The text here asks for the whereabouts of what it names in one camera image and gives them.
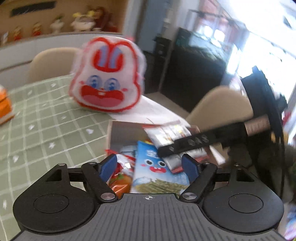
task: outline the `chair backrest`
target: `chair backrest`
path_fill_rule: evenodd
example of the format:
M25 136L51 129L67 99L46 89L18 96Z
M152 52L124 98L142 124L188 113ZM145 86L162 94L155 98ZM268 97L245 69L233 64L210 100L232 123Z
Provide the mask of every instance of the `chair backrest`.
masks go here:
M28 83L54 78L70 73L79 48L52 48L37 54L29 69Z
M200 131L206 131L252 117L253 110L247 97L227 86L218 86L202 98L186 120Z

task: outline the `floor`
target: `floor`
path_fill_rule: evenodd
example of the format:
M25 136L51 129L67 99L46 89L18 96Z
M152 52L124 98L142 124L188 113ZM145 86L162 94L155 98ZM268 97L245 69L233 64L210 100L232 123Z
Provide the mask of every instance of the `floor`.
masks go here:
M169 109L170 111L176 113L180 117L186 119L189 113L178 106L176 103L171 101L169 98L165 97L163 94L159 92L151 93L151 94L145 94L145 96L158 104L164 106L165 108Z

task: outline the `red lips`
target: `red lips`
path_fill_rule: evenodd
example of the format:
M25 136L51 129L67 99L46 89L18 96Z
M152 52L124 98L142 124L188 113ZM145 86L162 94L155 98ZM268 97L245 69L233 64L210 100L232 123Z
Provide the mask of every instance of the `red lips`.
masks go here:
M150 167L150 171L155 172L155 173L166 173L166 169L163 167L155 168L155 167Z
M81 87L81 96L88 103L102 107L115 107L124 99L119 90L100 91L88 85Z

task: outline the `smiling cartoon face on bag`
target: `smiling cartoon face on bag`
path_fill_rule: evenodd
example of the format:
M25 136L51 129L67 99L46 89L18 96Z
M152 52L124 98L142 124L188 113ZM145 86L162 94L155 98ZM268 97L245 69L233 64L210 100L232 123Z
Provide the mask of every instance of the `smiling cartoon face on bag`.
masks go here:
M85 107L120 112L140 99L146 62L138 47L125 39L99 37L83 51L79 70L70 86L70 95Z

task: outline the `green checkered tablecloth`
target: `green checkered tablecloth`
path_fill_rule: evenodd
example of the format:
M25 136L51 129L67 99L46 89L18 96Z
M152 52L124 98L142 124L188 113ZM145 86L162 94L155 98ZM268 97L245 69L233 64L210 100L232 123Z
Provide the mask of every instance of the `green checkered tablecloth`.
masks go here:
M0 126L0 240L19 231L16 198L57 163L79 167L105 158L111 117L80 108L68 96L71 76L12 90L16 116ZM80 183L74 186L83 188Z

